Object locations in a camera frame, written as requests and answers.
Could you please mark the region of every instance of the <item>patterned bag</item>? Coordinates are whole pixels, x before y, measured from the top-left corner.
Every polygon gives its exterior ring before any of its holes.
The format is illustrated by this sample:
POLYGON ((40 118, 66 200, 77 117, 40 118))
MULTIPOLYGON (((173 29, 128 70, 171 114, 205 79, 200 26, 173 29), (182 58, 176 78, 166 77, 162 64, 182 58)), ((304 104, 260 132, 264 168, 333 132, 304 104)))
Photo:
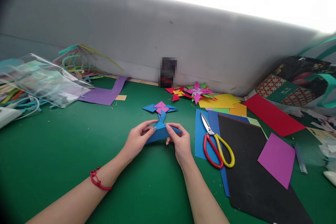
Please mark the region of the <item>patterned bag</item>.
MULTIPOLYGON (((336 36, 315 46, 334 39, 336 36)), ((316 59, 301 56, 313 47, 303 51, 299 56, 288 57, 256 87, 255 92, 272 102, 296 107, 302 107, 324 95, 317 106, 336 107, 336 100, 324 103, 336 87, 336 66, 321 60, 336 52, 336 45, 327 49, 316 59)))

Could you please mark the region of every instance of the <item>green table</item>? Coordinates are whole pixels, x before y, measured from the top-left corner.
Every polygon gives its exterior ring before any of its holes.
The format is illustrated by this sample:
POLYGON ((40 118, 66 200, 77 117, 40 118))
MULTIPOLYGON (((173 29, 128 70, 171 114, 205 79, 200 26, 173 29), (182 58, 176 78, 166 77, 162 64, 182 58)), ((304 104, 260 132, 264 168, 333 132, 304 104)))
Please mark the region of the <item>green table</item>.
MULTIPOLYGON (((111 89, 115 79, 102 78, 94 85, 111 89)), ((125 101, 104 105, 77 101, 66 109, 36 112, 0 129, 0 199, 2 214, 13 223, 24 223, 82 182, 97 166, 111 160, 123 147, 131 128, 157 119, 141 109, 163 101, 179 110, 165 122, 181 123, 190 133, 195 150, 195 110, 189 99, 168 100, 172 95, 156 86, 126 81, 125 101)), ((249 117, 256 116, 248 112, 249 117)), ((309 126, 310 116, 303 118, 309 126)), ((265 133, 271 129, 259 120, 265 133)), ((293 134, 309 174, 294 164, 291 184, 315 224, 334 223, 336 188, 323 176, 323 154, 308 130, 293 134)), ((207 185, 229 221, 265 223, 234 209, 225 196, 220 172, 206 160, 195 157, 207 185)), ((144 147, 123 171, 114 189, 98 205, 88 223, 193 223, 188 195, 174 146, 160 140, 144 147)))

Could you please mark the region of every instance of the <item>gray wall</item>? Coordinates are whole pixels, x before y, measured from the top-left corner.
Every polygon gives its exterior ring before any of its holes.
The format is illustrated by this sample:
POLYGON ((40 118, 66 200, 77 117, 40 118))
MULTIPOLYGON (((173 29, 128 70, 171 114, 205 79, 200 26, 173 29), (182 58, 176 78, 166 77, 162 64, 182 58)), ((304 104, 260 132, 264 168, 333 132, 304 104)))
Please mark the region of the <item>gray wall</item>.
POLYGON ((7 0, 0 33, 1 58, 36 52, 52 59, 59 48, 82 43, 125 72, 101 59, 103 70, 157 81, 160 58, 176 57, 178 85, 207 82, 214 91, 238 96, 285 57, 328 36, 169 0, 7 0))

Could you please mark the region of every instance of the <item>bracelet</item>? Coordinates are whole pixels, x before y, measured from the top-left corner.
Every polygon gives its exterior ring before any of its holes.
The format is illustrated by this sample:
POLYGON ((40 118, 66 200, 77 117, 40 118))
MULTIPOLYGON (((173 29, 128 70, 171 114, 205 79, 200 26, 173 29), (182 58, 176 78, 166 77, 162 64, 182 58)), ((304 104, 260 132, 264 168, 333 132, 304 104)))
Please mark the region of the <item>bracelet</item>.
POLYGON ((90 171, 90 178, 91 178, 92 183, 95 184, 96 186, 98 186, 102 190, 111 191, 113 187, 104 187, 100 184, 100 180, 98 179, 98 177, 96 175, 97 171, 99 169, 100 169, 100 167, 98 166, 97 170, 90 171))

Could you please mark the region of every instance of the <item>scissors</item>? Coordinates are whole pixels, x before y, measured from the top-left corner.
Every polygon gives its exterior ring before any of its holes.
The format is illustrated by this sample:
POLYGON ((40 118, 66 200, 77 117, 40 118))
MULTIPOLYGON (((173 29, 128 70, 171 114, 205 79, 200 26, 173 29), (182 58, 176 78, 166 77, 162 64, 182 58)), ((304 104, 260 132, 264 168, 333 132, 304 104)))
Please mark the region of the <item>scissors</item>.
POLYGON ((207 158, 207 160, 216 168, 218 169, 222 169, 223 166, 227 166, 229 168, 232 168, 234 165, 235 165, 235 157, 234 157, 234 154, 233 154, 233 151, 231 150, 230 146, 218 135, 218 134, 215 134, 211 128, 210 128, 210 124, 208 123, 208 120, 205 118, 205 116, 203 115, 203 113, 201 112, 201 117, 202 117, 202 121, 203 121, 203 124, 204 124, 204 127, 205 129, 207 130, 207 133, 204 135, 204 141, 203 141, 203 149, 204 149, 204 154, 207 158), (217 142, 217 146, 218 146, 218 150, 217 148, 215 147, 215 145, 213 144, 213 142, 211 141, 210 139, 210 135, 213 135, 216 139, 216 142, 217 142), (219 159, 219 162, 220 164, 216 164, 214 163, 211 158, 209 157, 208 155, 208 152, 207 152, 207 141, 209 141, 211 147, 213 148, 213 150, 215 151, 215 154, 216 156, 218 157, 219 159), (228 164, 224 158, 224 155, 223 155, 223 152, 222 152, 222 148, 221 148, 221 145, 219 144, 219 141, 221 141, 225 147, 228 149, 229 153, 230 153, 230 156, 231 156, 231 163, 228 164))

